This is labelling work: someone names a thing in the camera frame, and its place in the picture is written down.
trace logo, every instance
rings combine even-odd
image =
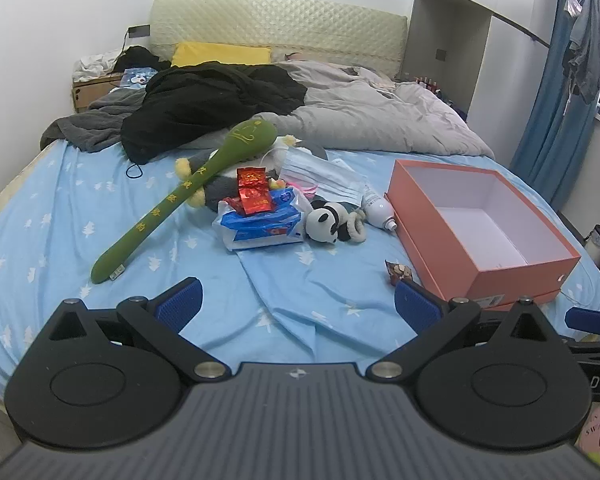
[[[294,368],[289,372],[289,375],[293,377],[296,381],[299,381],[303,377],[307,376],[308,373],[302,370],[302,368]]]
[[[256,136],[251,132],[255,130],[255,126],[245,126],[240,130],[235,130],[230,137],[241,140],[245,144],[249,144],[252,140],[255,140]]]

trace product label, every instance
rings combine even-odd
[[[365,185],[365,193],[364,193],[364,195],[362,197],[362,207],[363,207],[363,209],[366,209],[370,205],[375,204],[381,198],[382,197],[380,195],[378,195],[378,193],[376,193],[369,186]]]
[[[120,274],[122,274],[125,271],[125,266],[124,265],[120,265],[116,270],[114,270],[111,275],[109,276],[111,278],[111,281],[115,280]]]
[[[291,231],[294,230],[296,224],[301,219],[300,213],[296,215],[295,218],[292,219],[291,222],[286,222],[283,224],[273,224],[271,226],[255,228],[255,229],[244,229],[238,230],[235,233],[234,241],[239,240],[252,240],[254,238],[264,238],[267,236],[278,236],[278,235],[290,235]]]
[[[487,296],[486,298],[479,298],[478,300],[474,301],[482,308],[489,308],[490,306],[499,305],[502,300],[504,300],[504,294],[498,294],[497,296]]]

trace black cable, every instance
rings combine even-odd
[[[118,60],[122,57],[122,55],[125,53],[125,45],[126,45],[126,38],[129,35],[129,29],[126,30],[125,32],[125,39],[122,40],[122,50],[120,50],[120,54],[118,54],[118,57],[116,58],[116,60],[113,62],[113,67],[111,67],[111,72],[109,72],[108,75],[113,74],[113,70],[116,67],[116,64],[118,63]]]
[[[138,176],[131,176],[129,175],[129,170],[134,167],[137,166],[138,170],[140,170],[140,174]],[[129,166],[128,168],[126,168],[125,174],[128,178],[140,178],[142,176],[142,168],[140,166],[138,166],[137,164],[132,164],[131,166]]]

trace stuffed toy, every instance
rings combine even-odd
[[[357,243],[366,240],[366,229],[362,223],[365,214],[362,210],[357,209],[350,213],[342,204],[324,200],[314,200],[311,206],[314,210],[307,215],[304,225],[304,230],[311,240],[332,244],[336,240],[353,240]]]
[[[214,156],[171,191],[97,259],[91,269],[91,281],[102,283],[107,278],[115,280],[125,270],[125,260],[180,204],[225,168],[268,150],[275,142],[276,134],[276,127],[261,118],[236,124]]]
[[[277,137],[269,151],[264,156],[253,160],[243,161],[209,179],[189,199],[187,204],[193,208],[207,206],[211,211],[218,212],[218,202],[229,196],[238,196],[238,181],[235,170],[249,166],[265,167],[269,178],[269,189],[283,189],[286,183],[278,180],[280,169],[285,161],[286,150],[290,146],[305,149],[312,155],[327,160],[327,153],[323,148],[294,136]],[[199,150],[191,158],[179,158],[175,163],[175,173],[180,180],[187,180],[200,166],[213,156],[216,150]]]

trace face mask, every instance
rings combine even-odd
[[[316,187],[316,195],[327,202],[347,202],[355,206],[360,206],[365,188],[364,179],[355,171],[298,148],[287,150],[280,178],[303,189]]]

